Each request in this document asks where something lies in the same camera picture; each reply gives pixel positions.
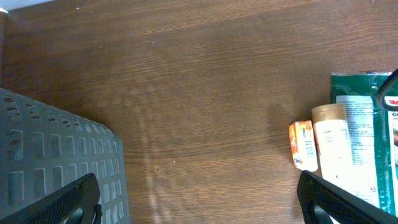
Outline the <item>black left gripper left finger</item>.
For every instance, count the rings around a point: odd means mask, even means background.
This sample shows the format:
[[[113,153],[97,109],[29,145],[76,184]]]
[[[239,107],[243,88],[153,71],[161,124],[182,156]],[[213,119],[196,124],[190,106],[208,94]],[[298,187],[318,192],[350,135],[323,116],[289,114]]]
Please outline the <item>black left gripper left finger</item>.
[[[101,223],[100,188],[86,174],[39,201],[1,219],[1,223]]]

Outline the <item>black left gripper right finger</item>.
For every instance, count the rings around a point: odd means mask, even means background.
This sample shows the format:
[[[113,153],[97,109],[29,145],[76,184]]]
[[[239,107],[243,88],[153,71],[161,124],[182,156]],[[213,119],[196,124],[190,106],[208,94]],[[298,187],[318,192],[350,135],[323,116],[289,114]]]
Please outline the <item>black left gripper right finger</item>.
[[[304,170],[297,197],[305,223],[397,223],[397,217]]]

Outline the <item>orange tissue packet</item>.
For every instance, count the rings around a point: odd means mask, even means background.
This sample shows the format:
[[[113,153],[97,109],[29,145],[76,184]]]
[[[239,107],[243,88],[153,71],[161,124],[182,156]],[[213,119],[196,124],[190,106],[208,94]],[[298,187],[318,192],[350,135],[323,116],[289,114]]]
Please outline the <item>orange tissue packet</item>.
[[[293,165],[300,170],[318,170],[315,138],[311,121],[296,121],[289,126]]]

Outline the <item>white cream tube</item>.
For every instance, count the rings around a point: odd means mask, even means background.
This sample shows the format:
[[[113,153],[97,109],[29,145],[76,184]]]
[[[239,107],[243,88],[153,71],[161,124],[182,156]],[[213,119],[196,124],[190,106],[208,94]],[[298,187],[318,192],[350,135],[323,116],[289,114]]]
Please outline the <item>white cream tube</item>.
[[[312,121],[322,177],[378,207],[374,163],[355,158],[344,106],[329,104],[313,108]]]

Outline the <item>green 3M wipes pack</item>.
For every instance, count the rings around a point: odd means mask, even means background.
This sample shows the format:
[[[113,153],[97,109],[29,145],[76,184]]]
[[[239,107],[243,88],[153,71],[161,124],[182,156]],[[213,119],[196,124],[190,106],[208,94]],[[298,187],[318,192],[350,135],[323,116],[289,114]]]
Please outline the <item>green 3M wipes pack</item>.
[[[331,100],[345,107],[354,167],[351,193],[397,215],[397,111],[377,104],[390,75],[332,73]]]

